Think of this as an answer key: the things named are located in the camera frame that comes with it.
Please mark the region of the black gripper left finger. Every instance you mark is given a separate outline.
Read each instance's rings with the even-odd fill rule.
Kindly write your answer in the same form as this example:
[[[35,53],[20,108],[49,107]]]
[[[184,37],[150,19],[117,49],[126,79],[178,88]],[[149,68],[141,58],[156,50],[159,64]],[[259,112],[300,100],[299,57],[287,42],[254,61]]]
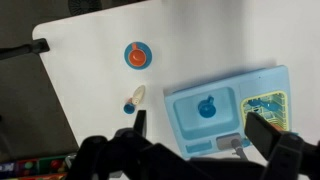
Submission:
[[[139,110],[136,115],[135,123],[133,129],[139,133],[141,136],[147,134],[147,111]]]

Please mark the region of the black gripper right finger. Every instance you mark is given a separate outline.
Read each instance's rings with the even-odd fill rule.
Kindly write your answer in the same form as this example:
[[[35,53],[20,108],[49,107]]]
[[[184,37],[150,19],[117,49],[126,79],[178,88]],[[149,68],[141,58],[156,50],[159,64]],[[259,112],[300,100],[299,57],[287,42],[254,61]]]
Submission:
[[[246,118],[245,135],[269,162],[287,164],[291,158],[287,151],[288,133],[278,131],[262,116],[249,112]]]

